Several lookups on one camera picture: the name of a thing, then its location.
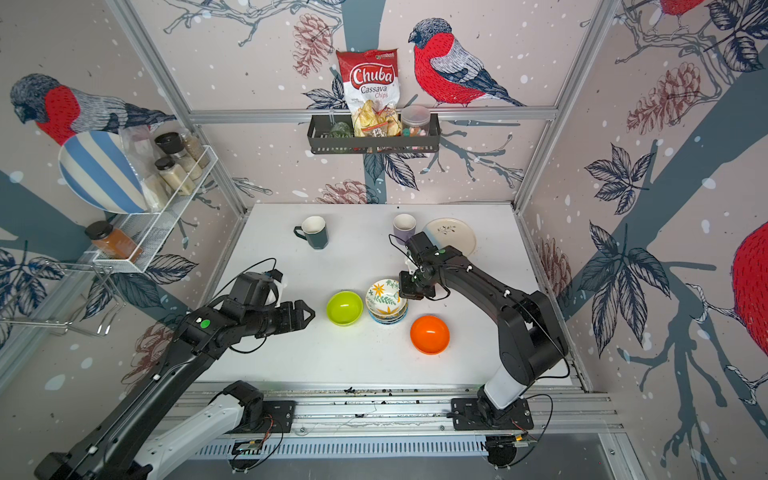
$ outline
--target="white table surface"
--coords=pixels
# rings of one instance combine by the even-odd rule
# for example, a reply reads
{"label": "white table surface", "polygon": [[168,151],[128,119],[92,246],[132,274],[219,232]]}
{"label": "white table surface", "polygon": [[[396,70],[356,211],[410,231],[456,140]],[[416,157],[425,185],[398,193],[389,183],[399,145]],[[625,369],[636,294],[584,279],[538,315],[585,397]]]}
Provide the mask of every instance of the white table surface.
{"label": "white table surface", "polygon": [[[328,320],[326,304],[333,294],[352,290],[364,298],[374,282],[396,279],[406,269],[405,257],[387,238],[397,214],[413,215],[417,232],[436,218],[465,221],[477,236],[469,259],[478,268],[515,289],[538,290],[509,205],[257,204],[217,288],[249,265],[276,257],[287,282],[282,301],[304,300],[317,317],[305,330],[269,337],[257,352],[227,351],[198,381],[242,379],[262,389],[450,388],[488,381],[501,365],[498,330],[460,293],[438,302],[410,300],[408,314],[395,325],[376,323],[367,310],[351,326]],[[326,219],[329,244],[324,250],[313,250],[293,234],[312,215]],[[271,268],[271,262],[259,268]],[[416,350],[409,336],[413,322],[427,314],[441,318],[451,332],[448,348],[434,356]],[[248,337],[236,348],[249,350],[261,342]],[[547,375],[565,373],[560,361]],[[571,379],[539,382],[572,384]]]}

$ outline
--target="ventilation grille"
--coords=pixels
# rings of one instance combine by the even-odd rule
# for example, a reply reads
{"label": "ventilation grille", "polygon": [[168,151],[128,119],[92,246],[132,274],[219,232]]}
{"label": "ventilation grille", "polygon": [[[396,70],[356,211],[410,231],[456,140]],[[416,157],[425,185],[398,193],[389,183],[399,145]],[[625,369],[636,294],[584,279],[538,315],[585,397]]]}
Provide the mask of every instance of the ventilation grille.
{"label": "ventilation grille", "polygon": [[[245,451],[237,455],[237,459],[262,458],[272,452],[279,441],[279,438],[271,438],[258,454]],[[190,460],[232,459],[234,444],[234,440],[214,440],[192,455]],[[284,439],[270,458],[456,457],[487,454],[483,435],[454,435]]]}

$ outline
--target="black metal basket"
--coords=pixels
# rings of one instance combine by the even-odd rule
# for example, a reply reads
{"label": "black metal basket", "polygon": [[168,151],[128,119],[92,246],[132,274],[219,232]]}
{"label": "black metal basket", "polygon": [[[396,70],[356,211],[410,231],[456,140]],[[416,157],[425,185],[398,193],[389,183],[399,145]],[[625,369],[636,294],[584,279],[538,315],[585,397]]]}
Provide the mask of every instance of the black metal basket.
{"label": "black metal basket", "polygon": [[[334,121],[352,125],[352,115],[334,115]],[[440,147],[440,124],[437,114],[429,118],[429,134],[424,137],[331,137],[330,116],[313,115],[307,139],[314,154],[378,154],[436,152]]]}

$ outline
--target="striped plate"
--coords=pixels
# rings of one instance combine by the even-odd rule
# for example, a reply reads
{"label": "striped plate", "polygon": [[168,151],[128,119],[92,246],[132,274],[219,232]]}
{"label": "striped plate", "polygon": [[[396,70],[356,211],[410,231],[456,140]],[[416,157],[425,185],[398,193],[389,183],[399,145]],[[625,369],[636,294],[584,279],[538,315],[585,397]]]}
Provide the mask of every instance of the striped plate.
{"label": "striped plate", "polygon": [[96,208],[114,214],[147,209],[117,134],[84,131],[71,137],[58,151],[58,168],[72,191]]}

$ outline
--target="mug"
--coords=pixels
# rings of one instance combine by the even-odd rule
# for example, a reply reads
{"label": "mug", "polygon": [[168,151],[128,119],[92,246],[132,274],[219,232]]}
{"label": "mug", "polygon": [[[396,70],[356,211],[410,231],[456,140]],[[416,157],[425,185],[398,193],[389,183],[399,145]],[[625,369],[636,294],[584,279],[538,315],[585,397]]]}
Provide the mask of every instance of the mug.
{"label": "mug", "polygon": [[413,215],[400,214],[395,217],[392,225],[395,227],[394,234],[397,237],[397,243],[400,245],[405,245],[416,232],[416,219]]}
{"label": "mug", "polygon": [[297,237],[306,240],[306,242],[315,250],[322,250],[328,244],[328,229],[326,221],[322,217],[309,217],[301,223],[300,227],[294,227],[293,233]]}

